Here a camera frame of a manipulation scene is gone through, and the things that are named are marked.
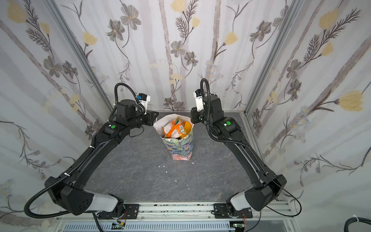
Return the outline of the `Fox's candy bag top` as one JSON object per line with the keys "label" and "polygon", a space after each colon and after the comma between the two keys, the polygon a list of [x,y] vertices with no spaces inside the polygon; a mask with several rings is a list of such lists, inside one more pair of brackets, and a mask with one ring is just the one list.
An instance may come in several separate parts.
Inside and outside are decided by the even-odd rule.
{"label": "Fox's candy bag top", "polygon": [[180,117],[162,127],[164,138],[181,139],[186,136],[185,123]]}

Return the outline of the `fox's candy bag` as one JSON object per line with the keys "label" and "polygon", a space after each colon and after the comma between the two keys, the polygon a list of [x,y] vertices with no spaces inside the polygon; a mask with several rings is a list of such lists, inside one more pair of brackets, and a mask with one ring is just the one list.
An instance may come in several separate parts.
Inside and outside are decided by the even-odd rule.
{"label": "fox's candy bag", "polygon": [[181,139],[186,136],[185,123],[180,117],[162,127],[164,138]]}
{"label": "fox's candy bag", "polygon": [[189,135],[189,133],[192,130],[192,124],[190,122],[188,122],[188,121],[185,121],[185,123],[184,123],[184,129],[185,129],[185,135],[184,135],[184,137],[186,137],[186,136]]}

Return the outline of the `white floral paper bag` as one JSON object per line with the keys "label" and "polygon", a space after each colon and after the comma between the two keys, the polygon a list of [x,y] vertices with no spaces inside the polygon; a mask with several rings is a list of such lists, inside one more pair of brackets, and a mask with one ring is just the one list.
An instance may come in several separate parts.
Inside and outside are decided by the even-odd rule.
{"label": "white floral paper bag", "polygon": [[177,114],[170,114],[162,117],[161,119],[157,119],[153,125],[155,130],[158,132],[159,136],[161,137],[162,141],[164,142],[166,148],[170,152],[173,160],[190,160],[193,151],[193,127],[188,136],[183,137],[181,139],[172,139],[172,138],[164,138],[164,133],[162,127],[174,120],[175,118],[180,117],[181,120],[185,123],[188,121],[191,123],[191,119],[186,116],[181,116]]}

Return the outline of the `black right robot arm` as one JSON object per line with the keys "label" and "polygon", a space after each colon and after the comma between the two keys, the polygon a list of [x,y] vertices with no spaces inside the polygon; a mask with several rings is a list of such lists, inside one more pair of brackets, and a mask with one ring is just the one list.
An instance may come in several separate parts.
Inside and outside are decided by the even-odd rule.
{"label": "black right robot arm", "polygon": [[252,187],[237,193],[226,201],[227,214],[231,217],[245,209],[261,211],[275,200],[287,183],[283,175],[276,175],[248,143],[241,127],[232,117],[226,117],[220,98],[210,92],[207,79],[194,92],[196,106],[191,109],[191,122],[205,125],[210,138],[224,144],[247,173]]}

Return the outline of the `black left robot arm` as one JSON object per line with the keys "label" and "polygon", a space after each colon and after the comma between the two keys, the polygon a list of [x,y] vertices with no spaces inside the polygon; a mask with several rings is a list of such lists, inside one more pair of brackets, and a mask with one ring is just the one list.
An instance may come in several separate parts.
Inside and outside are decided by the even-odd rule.
{"label": "black left robot arm", "polygon": [[[98,194],[86,191],[84,187],[105,157],[117,147],[131,130],[142,126],[153,126],[158,112],[149,111],[150,96],[133,94],[134,99],[119,100],[115,85],[115,107],[108,121],[95,133],[90,146],[64,173],[57,178],[50,177],[45,188],[31,197],[24,206],[24,213],[31,218],[55,218],[66,214],[76,216],[83,213],[98,213],[99,219],[136,219],[138,204],[125,204],[123,199],[112,194]],[[63,211],[53,214],[36,214],[32,203],[48,193],[52,202]]]}

